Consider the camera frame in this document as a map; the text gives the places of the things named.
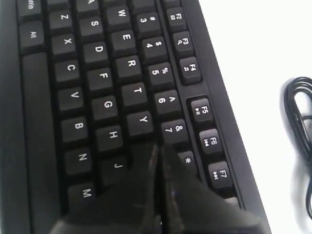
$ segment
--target white surface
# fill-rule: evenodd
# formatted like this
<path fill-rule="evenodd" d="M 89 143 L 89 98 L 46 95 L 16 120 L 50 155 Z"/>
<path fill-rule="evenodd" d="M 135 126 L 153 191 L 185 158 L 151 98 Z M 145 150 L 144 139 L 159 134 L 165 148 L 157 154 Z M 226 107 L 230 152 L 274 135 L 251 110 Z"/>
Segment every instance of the white surface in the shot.
<path fill-rule="evenodd" d="M 312 78 L 312 0 L 200 0 L 273 234 L 312 233 L 281 91 Z"/>

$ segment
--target keyboard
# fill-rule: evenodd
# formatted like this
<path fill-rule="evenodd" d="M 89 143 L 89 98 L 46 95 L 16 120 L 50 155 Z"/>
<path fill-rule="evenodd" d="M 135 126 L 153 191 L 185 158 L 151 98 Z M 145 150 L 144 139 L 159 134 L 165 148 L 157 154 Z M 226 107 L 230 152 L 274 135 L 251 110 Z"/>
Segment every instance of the keyboard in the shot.
<path fill-rule="evenodd" d="M 2 1 L 0 35 L 4 234 L 47 234 L 147 141 L 266 220 L 198 0 Z"/>

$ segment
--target cable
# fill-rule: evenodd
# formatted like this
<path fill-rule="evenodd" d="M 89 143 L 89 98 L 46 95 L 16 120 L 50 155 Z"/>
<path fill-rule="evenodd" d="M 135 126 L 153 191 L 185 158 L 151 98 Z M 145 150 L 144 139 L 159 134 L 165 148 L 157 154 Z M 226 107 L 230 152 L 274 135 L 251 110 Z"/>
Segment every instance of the cable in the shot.
<path fill-rule="evenodd" d="M 304 117 L 301 115 L 295 101 L 295 95 L 298 93 L 307 94 L 312 103 L 312 79 L 308 77 L 296 78 L 286 87 L 284 93 L 284 107 L 288 121 L 292 127 L 299 150 L 309 167 L 310 181 L 306 193 L 306 209 L 310 219 L 312 219 L 312 142 L 304 125 L 305 120 L 312 120 L 312 115 Z"/>

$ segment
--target keyboard frame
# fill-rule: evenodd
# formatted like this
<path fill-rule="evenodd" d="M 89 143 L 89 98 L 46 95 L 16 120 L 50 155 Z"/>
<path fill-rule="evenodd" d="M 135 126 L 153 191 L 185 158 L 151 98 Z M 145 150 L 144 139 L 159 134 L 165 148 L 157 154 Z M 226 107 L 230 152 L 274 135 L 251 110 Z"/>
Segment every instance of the keyboard frame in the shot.
<path fill-rule="evenodd" d="M 210 100 L 240 205 L 242 209 L 262 218 L 267 224 L 269 233 L 266 214 L 232 112 L 200 4 L 198 0 L 181 0 L 181 3 L 199 67 L 208 84 L 207 86 L 200 85 Z M 2 0 L 0 2 L 0 228 L 3 234 L 32 234 L 17 19 L 16 1 Z M 193 90 L 189 89 L 188 95 L 193 92 L 197 96 L 196 85 L 193 87 Z M 187 110 L 185 99 L 181 98 L 181 102 L 183 109 Z M 189 114 L 185 116 L 189 125 L 190 116 Z M 189 134 L 191 141 L 196 142 L 192 129 L 189 129 Z M 203 175 L 201 161 L 198 161 L 198 168 L 199 173 Z"/>

